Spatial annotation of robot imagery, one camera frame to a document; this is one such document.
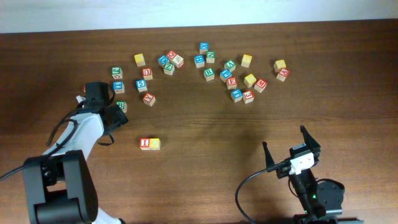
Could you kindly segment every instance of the wood grain surface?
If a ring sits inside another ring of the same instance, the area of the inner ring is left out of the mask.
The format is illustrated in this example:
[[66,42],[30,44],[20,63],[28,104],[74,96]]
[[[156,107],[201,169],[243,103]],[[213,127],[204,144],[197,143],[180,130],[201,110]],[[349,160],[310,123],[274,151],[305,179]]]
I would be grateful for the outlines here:
[[[128,224],[240,222],[234,193],[265,168],[261,142],[279,162],[303,142],[303,124],[322,147],[314,175],[345,184],[341,217],[397,223],[397,37],[397,20],[0,35],[0,172],[43,153],[83,84],[111,83],[119,65],[126,92],[116,99],[126,100],[129,122],[87,161],[110,215]],[[211,82],[193,62],[203,41],[216,51],[216,63],[204,67],[216,71]],[[185,59],[173,76],[157,63],[169,50]],[[154,73],[153,107],[135,87],[138,53]],[[240,66],[243,54],[253,56],[250,68]],[[250,73],[268,82],[252,103],[233,103],[220,80],[229,59],[238,88],[247,89]],[[275,78],[276,59],[291,70],[285,82]],[[151,136],[162,149],[140,150],[139,138]],[[0,189],[0,223],[28,223],[22,174]],[[251,180],[239,198],[260,221],[303,213],[275,174]]]

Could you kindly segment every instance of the white background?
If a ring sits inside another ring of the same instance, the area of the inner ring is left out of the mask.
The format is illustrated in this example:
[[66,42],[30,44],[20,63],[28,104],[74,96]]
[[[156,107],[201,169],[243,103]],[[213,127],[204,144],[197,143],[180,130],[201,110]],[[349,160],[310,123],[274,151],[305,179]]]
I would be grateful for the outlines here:
[[398,17],[398,0],[0,0],[0,32]]

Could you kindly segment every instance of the blue block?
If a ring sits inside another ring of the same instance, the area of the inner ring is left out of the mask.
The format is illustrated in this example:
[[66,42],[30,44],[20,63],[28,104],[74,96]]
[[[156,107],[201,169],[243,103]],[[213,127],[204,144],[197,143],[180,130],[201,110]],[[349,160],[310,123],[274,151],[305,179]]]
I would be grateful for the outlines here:
[[208,42],[202,42],[200,43],[200,50],[208,50],[209,49],[209,43]]
[[162,65],[166,64],[167,62],[169,62],[169,59],[166,57],[166,55],[162,55],[159,59],[158,59],[159,63],[161,63]]
[[136,84],[137,84],[137,88],[142,88],[142,87],[145,87],[147,85],[145,80],[138,80],[138,81],[136,81]]
[[122,81],[113,83],[113,89],[114,90],[121,90],[122,88],[123,88],[123,82]]
[[225,79],[229,78],[232,76],[232,73],[228,70],[228,69],[224,69],[221,73],[220,73]]
[[196,63],[202,63],[202,62],[205,62],[205,58],[203,58],[203,55],[198,55],[198,56],[195,56],[195,61],[196,61]]
[[232,95],[234,96],[235,99],[240,98],[243,96],[242,91],[241,90],[234,90],[232,91]]

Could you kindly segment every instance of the brown tabletop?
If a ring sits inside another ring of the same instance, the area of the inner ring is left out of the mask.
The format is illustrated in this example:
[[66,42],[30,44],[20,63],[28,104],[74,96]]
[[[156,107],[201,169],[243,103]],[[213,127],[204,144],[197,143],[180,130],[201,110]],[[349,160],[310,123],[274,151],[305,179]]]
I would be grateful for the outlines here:
[[[193,62],[200,42],[216,52],[204,67],[216,72],[210,82]],[[184,58],[173,76],[157,63],[169,50]],[[154,73],[153,107],[136,89],[139,53]],[[240,66],[243,54],[253,56],[249,68]],[[268,82],[262,93],[250,88],[252,103],[233,103],[220,80],[229,59],[238,88],[247,90],[250,73]],[[277,59],[291,71],[285,82],[275,78]],[[261,142],[279,162],[303,142],[303,124],[322,147],[314,175],[346,187],[341,217],[398,222],[397,20],[2,34],[0,173],[43,153],[84,83],[113,82],[115,65],[126,90],[116,99],[126,101],[129,122],[87,160],[110,215],[128,224],[239,222],[234,193],[265,168]],[[139,138],[152,136],[162,149],[140,150]],[[0,223],[28,223],[22,173],[0,189]],[[287,179],[274,173],[248,182],[239,198],[256,220],[303,213]]]

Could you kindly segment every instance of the green block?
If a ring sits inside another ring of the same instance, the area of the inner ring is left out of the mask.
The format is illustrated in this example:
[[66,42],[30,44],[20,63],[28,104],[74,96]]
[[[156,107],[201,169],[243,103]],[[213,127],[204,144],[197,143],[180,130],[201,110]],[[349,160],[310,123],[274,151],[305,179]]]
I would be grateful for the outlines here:
[[173,69],[174,65],[171,63],[166,63],[164,64],[164,69],[167,71],[171,71]]
[[112,75],[120,75],[121,70],[121,67],[112,67]]
[[214,75],[213,69],[212,69],[212,68],[207,68],[207,69],[205,70],[205,75],[206,75],[207,77]]
[[229,69],[231,69],[231,68],[233,68],[234,66],[236,66],[235,62],[233,62],[232,60],[227,61],[227,62],[225,63],[225,65],[226,65]]
[[207,51],[206,57],[208,57],[208,58],[216,58],[216,52]]
[[120,109],[124,109],[124,107],[126,106],[126,102],[125,101],[117,101],[116,104],[120,107]]

